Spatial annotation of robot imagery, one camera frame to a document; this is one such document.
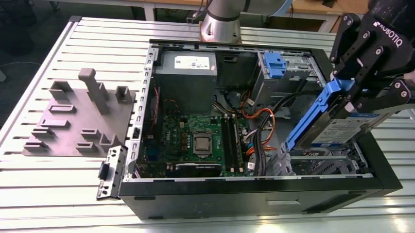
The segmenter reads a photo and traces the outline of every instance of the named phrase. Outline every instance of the slotted aluminum profile table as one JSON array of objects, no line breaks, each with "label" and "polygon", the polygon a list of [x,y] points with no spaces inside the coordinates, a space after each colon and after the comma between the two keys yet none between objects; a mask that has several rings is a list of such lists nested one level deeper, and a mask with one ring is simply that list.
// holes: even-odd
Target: slotted aluminum profile table
[{"label": "slotted aluminum profile table", "polygon": [[[65,232],[413,232],[415,124],[412,111],[393,115],[372,134],[402,184],[329,214],[141,221],[122,201],[94,200],[102,158],[25,157],[22,145],[39,120],[53,81],[77,80],[95,69],[106,89],[127,86],[140,97],[150,38],[198,40],[198,26],[181,23],[71,18],[0,131],[0,230]],[[318,48],[329,53],[333,34],[241,28],[244,44]]]}]

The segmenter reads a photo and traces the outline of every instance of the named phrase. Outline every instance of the power supply label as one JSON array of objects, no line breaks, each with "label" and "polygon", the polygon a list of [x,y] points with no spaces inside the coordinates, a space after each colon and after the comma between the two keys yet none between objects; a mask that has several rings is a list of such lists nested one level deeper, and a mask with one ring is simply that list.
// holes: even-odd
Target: power supply label
[{"label": "power supply label", "polygon": [[208,57],[176,56],[174,69],[209,69]]}]

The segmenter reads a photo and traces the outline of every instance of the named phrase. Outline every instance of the robotiq logo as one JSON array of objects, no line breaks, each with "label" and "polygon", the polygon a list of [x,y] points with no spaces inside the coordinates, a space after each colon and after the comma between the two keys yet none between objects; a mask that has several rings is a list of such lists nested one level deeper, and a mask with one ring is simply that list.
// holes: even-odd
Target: robotiq logo
[{"label": "robotiq logo", "polygon": [[396,47],[398,48],[398,46],[402,44],[402,41],[398,38],[398,35],[390,29],[388,29],[385,26],[382,26],[381,23],[378,23],[378,22],[374,22],[373,26],[378,27],[384,31],[384,33],[390,38],[392,42],[396,44]]}]

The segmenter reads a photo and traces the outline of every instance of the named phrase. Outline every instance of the cpu socket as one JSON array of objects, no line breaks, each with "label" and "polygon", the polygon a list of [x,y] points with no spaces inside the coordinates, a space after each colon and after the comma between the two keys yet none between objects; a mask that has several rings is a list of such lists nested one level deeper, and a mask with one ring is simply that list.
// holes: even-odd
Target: cpu socket
[{"label": "cpu socket", "polygon": [[201,159],[212,155],[212,134],[193,134],[193,154]]}]

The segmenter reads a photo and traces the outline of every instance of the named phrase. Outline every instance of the motherboard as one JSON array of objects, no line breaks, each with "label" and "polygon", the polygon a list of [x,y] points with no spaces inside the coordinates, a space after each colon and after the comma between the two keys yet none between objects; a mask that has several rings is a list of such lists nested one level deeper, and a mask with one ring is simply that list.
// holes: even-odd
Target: motherboard
[{"label": "motherboard", "polygon": [[245,119],[236,116],[164,115],[158,140],[146,140],[140,173],[149,177],[245,176]]}]

